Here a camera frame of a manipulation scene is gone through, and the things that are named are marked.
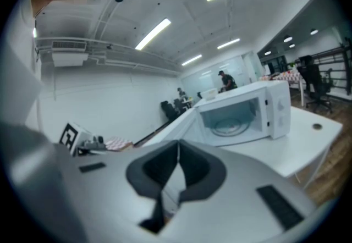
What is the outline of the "person's light shirt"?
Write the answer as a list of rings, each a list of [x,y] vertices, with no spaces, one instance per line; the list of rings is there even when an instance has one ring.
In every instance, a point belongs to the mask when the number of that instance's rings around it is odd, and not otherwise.
[[[55,146],[39,126],[31,0],[18,0],[0,37],[0,162],[21,205],[59,243],[85,243]]]

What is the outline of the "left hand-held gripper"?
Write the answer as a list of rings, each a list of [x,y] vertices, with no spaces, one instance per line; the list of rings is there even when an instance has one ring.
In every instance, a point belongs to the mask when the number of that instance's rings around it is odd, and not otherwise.
[[[68,149],[71,156],[87,156],[107,152],[102,136],[95,135],[72,122],[66,124],[59,143]]]

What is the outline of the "white air conditioner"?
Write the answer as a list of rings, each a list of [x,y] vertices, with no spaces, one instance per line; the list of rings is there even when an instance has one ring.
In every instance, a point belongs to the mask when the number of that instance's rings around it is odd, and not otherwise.
[[[79,67],[87,61],[86,42],[53,41],[52,59],[55,67]]]

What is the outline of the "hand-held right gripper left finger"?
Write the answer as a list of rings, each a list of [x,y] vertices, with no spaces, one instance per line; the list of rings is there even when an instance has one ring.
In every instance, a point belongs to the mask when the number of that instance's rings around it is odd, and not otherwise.
[[[66,243],[180,243],[162,235],[161,193],[177,162],[178,142],[73,157],[55,146],[57,166],[75,222]]]

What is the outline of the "white microwave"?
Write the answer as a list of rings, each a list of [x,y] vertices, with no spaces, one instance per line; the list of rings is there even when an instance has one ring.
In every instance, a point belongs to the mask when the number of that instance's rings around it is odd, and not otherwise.
[[[204,143],[230,146],[290,132],[291,100],[286,81],[258,81],[203,98],[195,105]]]

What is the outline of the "white table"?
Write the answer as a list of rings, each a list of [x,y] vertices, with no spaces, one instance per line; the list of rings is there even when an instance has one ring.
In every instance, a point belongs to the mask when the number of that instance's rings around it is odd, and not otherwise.
[[[306,180],[300,181],[301,186],[306,188],[314,180],[342,128],[343,124],[332,119],[291,107],[288,135],[275,140],[267,137],[217,149],[226,154],[235,152],[254,158],[285,178],[309,167]]]

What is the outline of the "pink checkered table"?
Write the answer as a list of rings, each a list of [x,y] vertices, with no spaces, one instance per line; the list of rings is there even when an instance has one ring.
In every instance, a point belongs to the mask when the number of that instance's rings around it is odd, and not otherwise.
[[[298,84],[300,97],[301,97],[301,106],[303,107],[305,105],[303,77],[297,70],[289,70],[282,73],[264,75],[262,77],[259,77],[259,80],[260,81],[282,80],[282,81],[287,81],[288,83]]]
[[[134,144],[121,137],[113,137],[105,142],[105,147],[109,151],[121,152],[134,148]]]

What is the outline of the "black metal railing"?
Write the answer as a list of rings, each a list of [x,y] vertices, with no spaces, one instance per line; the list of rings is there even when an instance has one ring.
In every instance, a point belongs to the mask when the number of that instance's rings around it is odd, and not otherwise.
[[[323,82],[347,96],[352,94],[352,46],[341,45],[314,54],[313,62],[318,65]]]

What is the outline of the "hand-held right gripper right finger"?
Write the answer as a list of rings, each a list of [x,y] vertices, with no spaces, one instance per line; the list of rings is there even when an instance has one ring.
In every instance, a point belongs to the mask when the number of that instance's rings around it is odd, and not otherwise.
[[[315,210],[306,193],[264,163],[205,144],[181,140],[180,163],[196,179],[162,229],[171,243],[298,241],[288,235]]]

